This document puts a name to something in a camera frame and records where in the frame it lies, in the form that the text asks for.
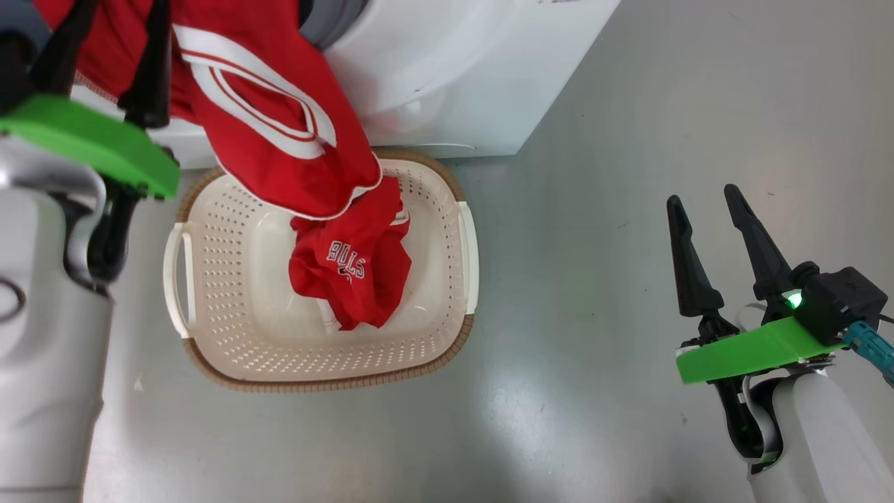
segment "brown basket rim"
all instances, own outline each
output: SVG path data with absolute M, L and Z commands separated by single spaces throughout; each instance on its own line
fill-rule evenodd
M 373 149 L 375 154 L 381 159 L 390 160 L 407 160 L 419 163 L 436 172 L 450 187 L 453 197 L 457 202 L 466 200 L 466 196 L 457 182 L 453 174 L 447 167 L 440 162 L 419 154 L 400 149 Z M 190 187 L 190 190 L 183 197 L 180 210 L 177 212 L 177 222 L 184 223 L 189 220 L 192 206 L 195 204 L 198 195 L 211 184 L 214 180 L 226 175 L 220 167 L 215 167 L 205 173 L 196 183 Z M 244 391 L 249 393 L 308 393 L 316 391 L 331 391 L 335 389 L 365 388 L 384 384 L 386 382 L 396 382 L 399 380 L 410 379 L 427 373 L 436 371 L 446 365 L 456 356 L 462 346 L 466 344 L 468 336 L 472 331 L 472 325 L 475 323 L 475 315 L 467 314 L 462 323 L 460 333 L 457 335 L 453 344 L 448 347 L 440 356 L 428 363 L 423 363 L 415 367 L 399 371 L 388 371 L 368 376 L 347 378 L 347 379 L 329 379 L 329 380 L 306 380 L 306 381 L 282 381 L 267 382 L 258 380 L 244 380 L 232 378 L 218 369 L 213 367 L 210 362 L 202 354 L 198 348 L 198 343 L 193 337 L 183 339 L 183 348 L 186 349 L 187 355 L 198 369 L 211 379 L 214 383 L 234 391 Z

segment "basket handle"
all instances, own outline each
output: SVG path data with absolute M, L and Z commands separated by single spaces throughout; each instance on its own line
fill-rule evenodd
M 462 240 L 462 278 L 466 294 L 466 314 L 475 314 L 478 307 L 478 234 L 475 232 L 475 220 L 472 210 L 465 201 L 460 205 L 460 238 Z
M 184 339 L 190 338 L 189 325 L 196 321 L 196 287 L 192 276 L 192 236 L 184 227 L 185 224 L 173 225 L 164 248 L 164 268 L 162 283 L 164 284 L 164 303 L 168 308 L 173 327 Z M 177 292 L 177 255 L 180 254 L 180 243 L 186 243 L 186 307 L 187 316 L 183 316 L 180 294 Z

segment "red clothing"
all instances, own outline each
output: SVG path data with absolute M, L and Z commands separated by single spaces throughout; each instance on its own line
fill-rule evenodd
M 73 0 L 36 0 L 52 28 Z M 78 71 L 107 98 L 127 90 L 152 0 L 101 0 Z M 221 166 L 276 206 L 338 217 L 381 167 L 323 56 L 301 37 L 297 0 L 171 2 L 172 111 L 203 126 Z
M 329 301 L 342 330 L 353 330 L 360 322 L 382 327 L 401 304 L 411 264 L 401 245 L 409 219 L 395 221 L 402 211 L 398 180 L 387 177 L 335 220 L 295 217 L 292 288 Z

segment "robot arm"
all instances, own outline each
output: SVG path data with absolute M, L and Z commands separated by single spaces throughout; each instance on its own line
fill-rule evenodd
M 107 287 L 136 204 L 174 196 L 180 176 L 144 132 L 168 122 L 167 2 L 155 2 L 121 96 L 125 123 L 67 96 L 96 8 L 77 0 L 48 38 L 30 5 L 0 0 L 0 17 L 21 21 L 0 23 L 0 503 L 80 500 L 102 407 Z
M 677 351 L 680 377 L 717 388 L 758 503 L 894 501 L 894 475 L 824 370 L 833 352 L 853 349 L 891 383 L 894 348 L 875 331 L 887 295 L 853 268 L 820 274 L 806 262 L 792 272 L 738 187 L 725 193 L 767 310 L 760 328 L 741 333 L 720 315 L 721 294 L 704 273 L 682 203 L 671 197 L 680 314 L 702 317 L 699 337 Z M 795 286 L 800 303 L 786 297 Z M 790 375 L 753 384 L 778 369 Z

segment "laundry basket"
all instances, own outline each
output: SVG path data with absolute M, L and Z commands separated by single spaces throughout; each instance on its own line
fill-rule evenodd
M 164 253 L 164 296 L 187 354 L 210 379 L 255 392 L 360 388 L 439 369 L 466 343 L 478 251 L 462 190 L 431 158 L 376 154 L 384 174 L 400 179 L 413 260 L 401 305 L 380 329 L 327 331 L 317 300 L 292 291 L 289 212 L 220 169 L 186 195 Z

